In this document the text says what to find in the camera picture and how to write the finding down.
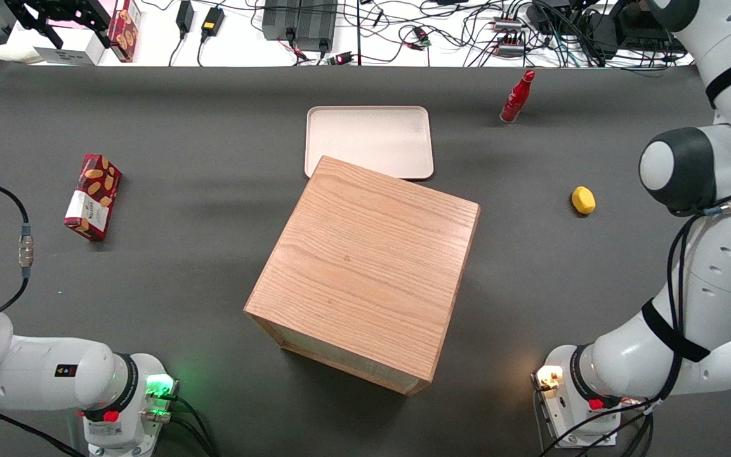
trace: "coca-cola bottle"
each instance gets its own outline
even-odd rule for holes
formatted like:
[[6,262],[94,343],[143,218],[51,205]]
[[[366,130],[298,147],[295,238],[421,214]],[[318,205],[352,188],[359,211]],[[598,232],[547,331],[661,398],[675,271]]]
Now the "coca-cola bottle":
[[501,120],[504,122],[514,122],[520,108],[526,103],[526,98],[529,98],[529,90],[534,80],[534,70],[526,70],[523,74],[523,78],[520,78],[520,82],[513,87],[510,91],[510,96],[507,98],[507,104],[504,105],[504,110],[501,112]]

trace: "yellow sponge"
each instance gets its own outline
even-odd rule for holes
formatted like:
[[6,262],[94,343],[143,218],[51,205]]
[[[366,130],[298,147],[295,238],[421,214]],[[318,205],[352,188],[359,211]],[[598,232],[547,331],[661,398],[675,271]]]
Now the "yellow sponge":
[[597,202],[594,200],[594,194],[588,188],[580,186],[571,194],[571,203],[574,209],[580,214],[592,214],[597,208]]

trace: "cookie package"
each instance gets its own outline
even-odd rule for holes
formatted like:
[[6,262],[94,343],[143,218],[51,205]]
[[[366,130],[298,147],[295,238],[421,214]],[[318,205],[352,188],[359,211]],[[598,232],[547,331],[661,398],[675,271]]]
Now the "cookie package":
[[118,0],[109,23],[112,52],[120,62],[134,60],[137,36],[140,34],[140,9],[134,0]]
[[86,154],[63,224],[90,241],[105,238],[121,177],[122,173],[109,159],[101,154]]

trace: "wood grain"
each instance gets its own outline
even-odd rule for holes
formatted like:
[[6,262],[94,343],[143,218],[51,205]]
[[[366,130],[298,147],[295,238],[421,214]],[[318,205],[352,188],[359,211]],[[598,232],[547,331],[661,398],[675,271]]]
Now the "wood grain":
[[[424,387],[433,381],[479,211],[474,202],[324,157],[244,310],[259,324],[423,381],[403,393]],[[279,344],[295,345],[262,327]]]

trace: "dark gray table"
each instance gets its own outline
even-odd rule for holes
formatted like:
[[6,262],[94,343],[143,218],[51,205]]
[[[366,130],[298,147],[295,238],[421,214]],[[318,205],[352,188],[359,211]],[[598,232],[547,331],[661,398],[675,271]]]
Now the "dark gray table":
[[[158,356],[229,423],[214,427],[225,455],[536,456],[529,372],[664,283],[682,221],[642,190],[642,147],[711,112],[691,69],[539,70],[519,122],[502,125],[520,73],[0,63],[0,184],[27,205],[38,252],[15,332]],[[426,107],[436,172],[423,185],[482,205],[435,381],[409,399],[279,350],[242,313],[305,185],[306,112],[324,104]],[[101,244],[62,223],[85,152],[126,175]],[[577,185],[597,196],[586,219],[569,210]],[[0,303],[18,286],[17,232],[0,197]],[[67,436],[63,413],[14,416]],[[674,397],[656,425],[651,455],[731,455],[731,391]],[[56,453],[0,423],[0,455],[16,454]],[[168,428],[157,455],[201,454]]]

